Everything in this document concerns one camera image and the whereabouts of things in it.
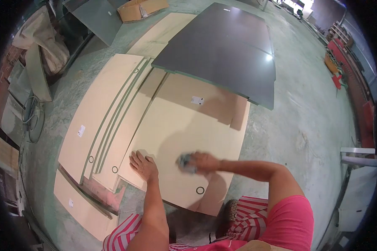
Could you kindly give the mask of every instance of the metal pole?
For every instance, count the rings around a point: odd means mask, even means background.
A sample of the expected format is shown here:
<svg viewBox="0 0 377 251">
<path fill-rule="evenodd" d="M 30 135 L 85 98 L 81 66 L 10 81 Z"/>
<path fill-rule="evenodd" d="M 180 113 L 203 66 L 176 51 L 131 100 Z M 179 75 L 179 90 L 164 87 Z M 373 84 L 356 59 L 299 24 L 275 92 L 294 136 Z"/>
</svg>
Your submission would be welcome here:
<svg viewBox="0 0 377 251">
<path fill-rule="evenodd" d="M 264 7 L 262 8 L 262 11 L 265 11 L 265 8 L 266 8 L 266 4 L 268 3 L 268 0 L 265 0 L 265 4 L 264 4 Z"/>
</svg>

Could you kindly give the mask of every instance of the green floor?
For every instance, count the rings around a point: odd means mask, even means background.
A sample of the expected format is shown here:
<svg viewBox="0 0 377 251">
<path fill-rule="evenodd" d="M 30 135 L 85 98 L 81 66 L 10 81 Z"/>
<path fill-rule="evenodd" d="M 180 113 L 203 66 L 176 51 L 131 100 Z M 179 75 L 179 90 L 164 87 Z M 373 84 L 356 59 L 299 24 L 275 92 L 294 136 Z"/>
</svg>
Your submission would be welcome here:
<svg viewBox="0 0 377 251">
<path fill-rule="evenodd" d="M 51 87 L 45 128 L 40 140 L 26 149 L 28 198 L 40 226 L 61 250 L 100 250 L 102 244 L 83 229 L 53 195 L 61 143 L 86 90 L 115 53 L 125 53 L 157 20 L 170 12 L 198 14 L 214 1 L 168 0 L 170 7 L 143 21 L 123 24 L 109 48 L 76 59 Z M 266 11 L 234 0 L 217 1 L 254 13 L 266 20 L 275 52 L 274 110 L 251 105 L 240 159 L 284 164 L 309 199 L 315 219 L 312 250 L 329 222 L 343 171 L 340 147 L 353 147 L 355 129 L 345 90 L 337 92 L 323 58 L 325 49 L 296 18 L 269 3 Z M 235 175 L 226 200 L 241 195 L 267 198 L 266 183 Z M 142 211 L 144 193 L 128 185 L 121 218 Z M 166 205 L 179 243 L 208 243 L 215 218 Z"/>
</svg>

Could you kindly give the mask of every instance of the dark gray panel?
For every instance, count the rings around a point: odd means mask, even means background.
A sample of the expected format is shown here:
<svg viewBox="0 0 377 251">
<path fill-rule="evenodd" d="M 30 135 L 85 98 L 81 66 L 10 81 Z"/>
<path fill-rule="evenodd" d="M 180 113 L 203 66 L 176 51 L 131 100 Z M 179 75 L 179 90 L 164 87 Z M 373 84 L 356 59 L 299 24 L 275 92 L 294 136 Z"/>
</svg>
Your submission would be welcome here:
<svg viewBox="0 0 377 251">
<path fill-rule="evenodd" d="M 271 41 L 265 20 L 244 10 L 213 3 L 177 33 L 176 38 L 186 38 L 201 33 L 204 39 L 212 36 L 229 37 L 259 48 L 272 55 Z"/>
<path fill-rule="evenodd" d="M 152 65 L 202 79 L 272 110 L 275 64 L 268 30 L 262 18 L 248 14 L 213 3 L 169 41 Z"/>
<path fill-rule="evenodd" d="M 63 4 L 67 7 L 70 2 L 75 0 L 68 0 Z M 107 46 L 111 46 L 121 27 L 117 10 L 106 0 L 88 0 L 71 13 Z"/>
</svg>

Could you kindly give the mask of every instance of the white sticker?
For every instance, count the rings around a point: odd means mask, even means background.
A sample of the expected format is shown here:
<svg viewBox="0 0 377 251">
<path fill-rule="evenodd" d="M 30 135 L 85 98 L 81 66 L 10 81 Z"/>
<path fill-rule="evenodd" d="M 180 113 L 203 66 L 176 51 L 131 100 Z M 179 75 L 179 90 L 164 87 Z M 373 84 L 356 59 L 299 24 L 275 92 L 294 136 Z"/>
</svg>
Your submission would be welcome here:
<svg viewBox="0 0 377 251">
<path fill-rule="evenodd" d="M 200 104 L 200 105 L 203 105 L 203 103 L 204 103 L 204 99 L 203 99 L 203 98 L 200 98 L 200 97 L 193 96 L 193 97 L 191 98 L 191 103 L 193 103 L 193 104 Z"/>
<path fill-rule="evenodd" d="M 81 125 L 80 130 L 78 131 L 78 136 L 80 138 L 82 137 L 82 134 L 84 133 L 84 131 L 85 131 L 85 126 Z"/>
</svg>

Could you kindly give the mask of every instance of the person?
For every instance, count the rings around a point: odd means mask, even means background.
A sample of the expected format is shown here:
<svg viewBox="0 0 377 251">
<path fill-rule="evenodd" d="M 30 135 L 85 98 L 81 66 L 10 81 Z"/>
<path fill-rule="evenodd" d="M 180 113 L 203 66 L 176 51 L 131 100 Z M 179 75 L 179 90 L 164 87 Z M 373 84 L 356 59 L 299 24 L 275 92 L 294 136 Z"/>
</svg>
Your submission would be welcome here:
<svg viewBox="0 0 377 251">
<path fill-rule="evenodd" d="M 120 224 L 105 238 L 104 251 L 311 249 L 312 208 L 285 166 L 267 161 L 219 160 L 208 153 L 193 153 L 190 164 L 195 165 L 197 171 L 225 171 L 268 182 L 269 193 L 268 199 L 242 196 L 229 201 L 224 210 L 226 221 L 216 231 L 217 239 L 211 244 L 190 247 L 169 243 L 169 227 L 154 160 L 139 151 L 132 152 L 129 158 L 131 168 L 147 182 L 143 215 L 131 214 Z"/>
</svg>

